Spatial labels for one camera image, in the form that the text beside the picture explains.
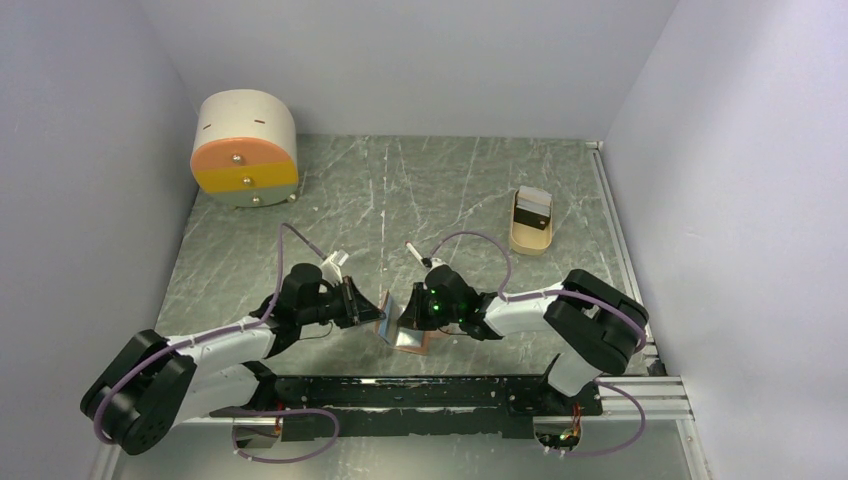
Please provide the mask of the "pink leather card holder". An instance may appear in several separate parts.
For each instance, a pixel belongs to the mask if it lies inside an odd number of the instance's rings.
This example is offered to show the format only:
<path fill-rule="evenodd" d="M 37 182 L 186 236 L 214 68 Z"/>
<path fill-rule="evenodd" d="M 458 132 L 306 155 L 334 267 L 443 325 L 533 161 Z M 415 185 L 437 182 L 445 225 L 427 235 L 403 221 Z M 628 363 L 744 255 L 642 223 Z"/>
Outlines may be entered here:
<path fill-rule="evenodd" d="M 389 290 L 383 292 L 379 308 L 384 317 L 377 322 L 374 333 L 394 350 L 427 355 L 432 341 L 448 337 L 447 333 L 438 330 L 421 331 L 402 327 L 400 316 L 406 303 L 398 301 Z"/>

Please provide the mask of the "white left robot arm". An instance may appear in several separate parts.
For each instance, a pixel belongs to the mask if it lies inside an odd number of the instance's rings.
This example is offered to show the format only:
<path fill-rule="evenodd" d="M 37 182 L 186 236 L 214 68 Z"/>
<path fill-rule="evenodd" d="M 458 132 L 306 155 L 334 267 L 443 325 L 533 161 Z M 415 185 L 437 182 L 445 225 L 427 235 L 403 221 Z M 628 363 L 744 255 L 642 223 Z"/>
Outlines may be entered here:
<path fill-rule="evenodd" d="M 319 266 L 300 263 L 234 323 L 183 336 L 135 334 L 85 392 L 80 410 L 101 441 L 138 455 L 186 420 L 219 410 L 261 416 L 283 405 L 264 362 L 300 341 L 305 326 L 346 329 L 384 316 L 351 277 L 328 280 Z"/>

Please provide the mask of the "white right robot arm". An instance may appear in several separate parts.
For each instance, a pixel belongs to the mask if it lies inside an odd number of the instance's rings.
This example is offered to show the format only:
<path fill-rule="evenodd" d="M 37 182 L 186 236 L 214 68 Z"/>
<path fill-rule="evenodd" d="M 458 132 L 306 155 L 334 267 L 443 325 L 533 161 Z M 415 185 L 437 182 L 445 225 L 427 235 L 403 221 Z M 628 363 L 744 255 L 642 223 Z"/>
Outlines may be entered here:
<path fill-rule="evenodd" d="M 413 287 L 398 318 L 402 328 L 435 331 L 456 325 L 479 340 L 523 332 L 553 332 L 566 348 L 550 363 L 539 391 L 542 406 L 562 414 L 585 385 L 621 375 L 647 343 L 649 314 L 637 301 L 582 270 L 539 290 L 506 295 L 478 292 L 447 265 Z"/>

